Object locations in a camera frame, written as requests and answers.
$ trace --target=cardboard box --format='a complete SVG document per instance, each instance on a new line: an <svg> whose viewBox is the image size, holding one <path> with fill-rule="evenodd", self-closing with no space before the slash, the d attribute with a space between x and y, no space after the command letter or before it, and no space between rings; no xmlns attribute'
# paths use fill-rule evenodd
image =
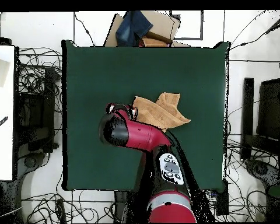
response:
<svg viewBox="0 0 280 224"><path fill-rule="evenodd" d="M167 44L172 44L172 47L188 47L189 45L181 44L173 41L176 31L180 26L180 21L172 16L162 14L154 10L141 10L147 20L153 24L153 27L145 35L147 38L164 41ZM105 40L105 47L116 47L116 31L122 24L123 18L116 14L111 24L109 33Z"/></svg>

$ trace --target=blue cloth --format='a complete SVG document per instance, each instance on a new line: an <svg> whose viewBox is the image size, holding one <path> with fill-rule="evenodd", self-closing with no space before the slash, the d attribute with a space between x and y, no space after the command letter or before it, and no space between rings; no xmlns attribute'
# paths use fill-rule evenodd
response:
<svg viewBox="0 0 280 224"><path fill-rule="evenodd" d="M151 24L140 10L129 11L122 24L116 31L116 40L119 47L136 46L135 34L141 39L150 29Z"/></svg>

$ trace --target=white surface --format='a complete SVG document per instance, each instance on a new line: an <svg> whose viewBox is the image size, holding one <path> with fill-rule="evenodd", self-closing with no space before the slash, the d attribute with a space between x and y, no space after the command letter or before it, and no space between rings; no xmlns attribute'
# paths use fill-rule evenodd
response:
<svg viewBox="0 0 280 224"><path fill-rule="evenodd" d="M180 28L177 30L175 38L200 38L200 10L173 10L172 15L180 15L181 19Z"/></svg>
<svg viewBox="0 0 280 224"><path fill-rule="evenodd" d="M13 134L13 68L14 47L0 45L0 59L10 62L4 87L0 87L0 180L12 180L12 134Z"/></svg>

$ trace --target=circular button panel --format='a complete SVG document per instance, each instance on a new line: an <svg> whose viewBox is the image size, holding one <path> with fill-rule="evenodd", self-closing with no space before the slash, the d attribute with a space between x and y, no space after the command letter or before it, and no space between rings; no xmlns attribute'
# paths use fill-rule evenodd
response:
<svg viewBox="0 0 280 224"><path fill-rule="evenodd" d="M170 183L184 184L179 162L171 153L164 153L159 158L162 178Z"/></svg>

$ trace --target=crumpled cloth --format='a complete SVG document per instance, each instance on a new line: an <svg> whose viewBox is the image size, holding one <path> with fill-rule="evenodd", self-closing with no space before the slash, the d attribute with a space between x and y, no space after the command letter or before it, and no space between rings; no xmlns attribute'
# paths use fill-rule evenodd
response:
<svg viewBox="0 0 280 224"><path fill-rule="evenodd" d="M136 96L133 106L138 109L136 120L145 124L154 125L166 132L169 128L175 128L189 123L177 109L180 94L162 93L154 103L145 98Z"/></svg>

